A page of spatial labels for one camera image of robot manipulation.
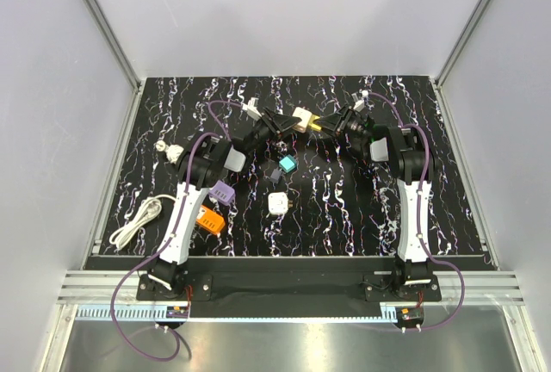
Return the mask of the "orange power strip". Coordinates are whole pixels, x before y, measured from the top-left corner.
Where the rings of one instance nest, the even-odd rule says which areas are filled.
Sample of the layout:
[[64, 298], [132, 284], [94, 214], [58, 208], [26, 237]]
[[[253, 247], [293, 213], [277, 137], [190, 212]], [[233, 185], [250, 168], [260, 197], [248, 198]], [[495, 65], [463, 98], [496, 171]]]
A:
[[222, 230], [226, 226], [226, 222], [220, 214], [215, 213], [212, 209], [205, 206], [200, 207], [196, 217], [196, 223], [216, 236], [220, 236]]

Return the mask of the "purple power strip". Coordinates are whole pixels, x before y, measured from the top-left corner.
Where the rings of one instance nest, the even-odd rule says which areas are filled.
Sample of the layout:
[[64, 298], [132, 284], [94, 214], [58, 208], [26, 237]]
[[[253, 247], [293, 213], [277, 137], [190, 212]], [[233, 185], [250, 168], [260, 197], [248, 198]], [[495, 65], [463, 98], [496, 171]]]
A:
[[236, 197], [235, 189], [223, 181], [218, 181], [210, 190], [209, 196], [217, 202], [230, 206]]

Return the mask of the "white cube socket adapter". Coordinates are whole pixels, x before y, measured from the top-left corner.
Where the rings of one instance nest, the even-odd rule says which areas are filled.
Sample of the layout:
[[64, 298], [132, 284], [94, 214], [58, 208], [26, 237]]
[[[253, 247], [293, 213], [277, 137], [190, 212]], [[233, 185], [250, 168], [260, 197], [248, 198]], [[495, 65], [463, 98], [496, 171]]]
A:
[[268, 195], [268, 210], [270, 215], [284, 215], [293, 206], [285, 192], [274, 192]]

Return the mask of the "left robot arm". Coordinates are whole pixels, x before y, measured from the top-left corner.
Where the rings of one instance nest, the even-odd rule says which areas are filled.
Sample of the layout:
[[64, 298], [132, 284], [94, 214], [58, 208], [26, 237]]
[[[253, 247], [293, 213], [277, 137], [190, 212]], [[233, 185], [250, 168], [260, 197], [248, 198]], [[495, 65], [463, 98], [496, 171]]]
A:
[[201, 205], [211, 189], [228, 171], [242, 171], [259, 146], [287, 137], [301, 122], [299, 116], [279, 114], [270, 108], [264, 108], [262, 113], [252, 108], [247, 111], [255, 122], [242, 138], [198, 132], [186, 146], [158, 148], [174, 165], [176, 200], [147, 276], [166, 299], [175, 300], [185, 291], [184, 269], [189, 259], [192, 233]]

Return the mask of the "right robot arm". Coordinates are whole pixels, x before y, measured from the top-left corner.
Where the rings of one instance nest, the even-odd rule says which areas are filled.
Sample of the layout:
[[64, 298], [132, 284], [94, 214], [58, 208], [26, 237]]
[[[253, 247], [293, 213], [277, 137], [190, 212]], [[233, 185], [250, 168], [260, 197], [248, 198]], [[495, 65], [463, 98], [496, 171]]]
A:
[[423, 129], [400, 122], [379, 125], [353, 108], [320, 117], [313, 124], [350, 144], [352, 155], [367, 163], [387, 164], [400, 200], [400, 235], [392, 274], [378, 289], [400, 300], [416, 299], [430, 288], [428, 213], [435, 159]]

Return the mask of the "white pink socket adapter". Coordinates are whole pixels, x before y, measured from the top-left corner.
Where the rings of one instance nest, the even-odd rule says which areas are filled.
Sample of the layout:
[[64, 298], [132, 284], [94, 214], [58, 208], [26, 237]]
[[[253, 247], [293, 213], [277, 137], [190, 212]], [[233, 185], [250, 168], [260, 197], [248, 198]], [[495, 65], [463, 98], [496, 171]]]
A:
[[298, 133], [305, 133], [313, 114], [308, 109], [296, 107], [292, 116], [299, 119], [299, 121], [293, 126], [293, 130]]

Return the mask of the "dark purple plug adapter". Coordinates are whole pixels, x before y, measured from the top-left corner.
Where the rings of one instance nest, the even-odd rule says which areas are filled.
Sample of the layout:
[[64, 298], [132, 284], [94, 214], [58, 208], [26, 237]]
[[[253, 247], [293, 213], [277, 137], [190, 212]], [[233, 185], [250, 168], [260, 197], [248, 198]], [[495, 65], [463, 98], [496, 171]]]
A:
[[274, 184], [278, 184], [281, 178], [282, 178], [282, 171], [280, 169], [273, 170], [272, 173], [269, 175], [269, 180]]

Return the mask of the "teal plug adapter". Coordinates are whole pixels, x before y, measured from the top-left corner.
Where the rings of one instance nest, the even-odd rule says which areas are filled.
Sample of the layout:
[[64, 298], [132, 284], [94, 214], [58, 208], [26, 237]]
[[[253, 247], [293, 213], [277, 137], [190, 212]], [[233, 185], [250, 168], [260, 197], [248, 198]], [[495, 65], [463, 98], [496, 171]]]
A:
[[285, 156], [279, 161], [279, 167], [284, 173], [289, 173], [297, 168], [297, 161], [292, 156]]

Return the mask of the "yellow plug adapter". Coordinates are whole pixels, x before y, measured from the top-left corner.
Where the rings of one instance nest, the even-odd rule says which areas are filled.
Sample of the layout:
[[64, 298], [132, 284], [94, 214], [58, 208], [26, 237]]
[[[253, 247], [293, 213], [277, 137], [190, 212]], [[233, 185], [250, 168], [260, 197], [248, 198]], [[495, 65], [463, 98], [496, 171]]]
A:
[[321, 132], [322, 131], [322, 127], [320, 125], [318, 125], [316, 123], [316, 120], [318, 119], [319, 117], [317, 115], [313, 115], [310, 119], [310, 121], [308, 122], [308, 127], [313, 130], [313, 131], [316, 131], [316, 132]]

